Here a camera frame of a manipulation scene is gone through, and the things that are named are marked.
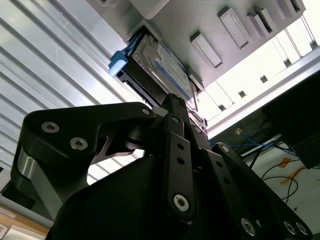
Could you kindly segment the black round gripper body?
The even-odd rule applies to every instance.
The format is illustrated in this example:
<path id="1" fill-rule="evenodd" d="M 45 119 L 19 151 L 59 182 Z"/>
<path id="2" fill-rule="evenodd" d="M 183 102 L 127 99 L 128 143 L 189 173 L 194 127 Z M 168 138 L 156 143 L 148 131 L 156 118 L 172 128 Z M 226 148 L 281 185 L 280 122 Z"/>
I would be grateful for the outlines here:
<path id="1" fill-rule="evenodd" d="M 167 131 L 160 156 L 138 159 L 77 192 L 62 206 L 49 240 L 179 240 L 176 137 Z"/>

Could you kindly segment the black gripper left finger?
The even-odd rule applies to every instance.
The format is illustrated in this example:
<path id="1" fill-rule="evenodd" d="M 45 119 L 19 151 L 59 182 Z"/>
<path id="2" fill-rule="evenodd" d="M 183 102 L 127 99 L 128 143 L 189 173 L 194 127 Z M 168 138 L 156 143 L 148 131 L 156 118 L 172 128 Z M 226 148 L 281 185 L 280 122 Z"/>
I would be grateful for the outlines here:
<path id="1" fill-rule="evenodd" d="M 144 157 L 160 156 L 177 134 L 175 94 L 160 107 L 140 102 L 39 110 L 22 124 L 11 175 L 56 220 L 73 195 Z"/>

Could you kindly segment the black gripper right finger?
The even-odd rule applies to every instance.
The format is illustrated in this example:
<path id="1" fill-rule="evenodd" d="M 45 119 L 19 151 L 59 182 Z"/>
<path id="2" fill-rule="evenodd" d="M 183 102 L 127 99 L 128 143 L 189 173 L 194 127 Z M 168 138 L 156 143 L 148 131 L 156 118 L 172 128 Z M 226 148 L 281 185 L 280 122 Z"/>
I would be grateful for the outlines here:
<path id="1" fill-rule="evenodd" d="M 308 226 L 228 146 L 210 146 L 176 98 L 176 237 L 310 240 Z"/>

